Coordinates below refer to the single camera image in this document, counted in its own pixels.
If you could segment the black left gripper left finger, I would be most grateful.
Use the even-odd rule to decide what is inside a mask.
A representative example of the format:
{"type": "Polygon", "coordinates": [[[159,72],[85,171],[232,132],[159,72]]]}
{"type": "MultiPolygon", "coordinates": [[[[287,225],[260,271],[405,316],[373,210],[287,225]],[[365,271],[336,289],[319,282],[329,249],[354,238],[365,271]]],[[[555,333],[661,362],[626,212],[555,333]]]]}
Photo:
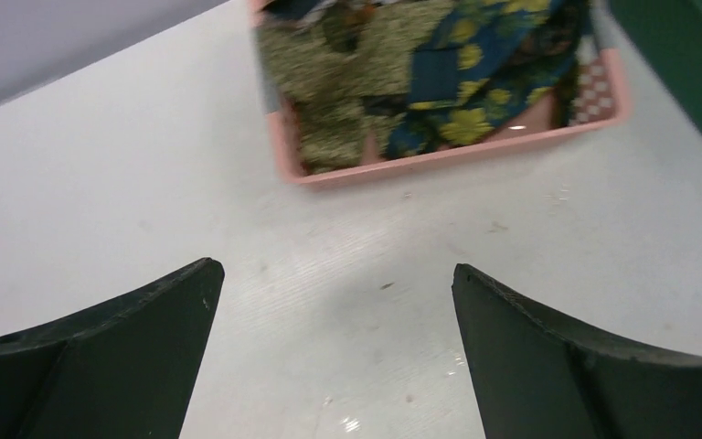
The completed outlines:
{"type": "Polygon", "coordinates": [[[177,438],[225,272],[203,258],[0,337],[0,438],[177,438]]]}

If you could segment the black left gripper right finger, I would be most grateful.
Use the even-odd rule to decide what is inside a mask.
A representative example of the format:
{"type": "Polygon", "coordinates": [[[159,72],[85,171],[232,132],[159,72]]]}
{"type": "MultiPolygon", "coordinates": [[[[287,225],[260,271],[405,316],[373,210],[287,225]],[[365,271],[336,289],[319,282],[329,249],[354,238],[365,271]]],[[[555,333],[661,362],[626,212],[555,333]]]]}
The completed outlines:
{"type": "Polygon", "coordinates": [[[489,438],[702,438],[702,357],[615,335],[468,264],[452,299],[489,438]]]}

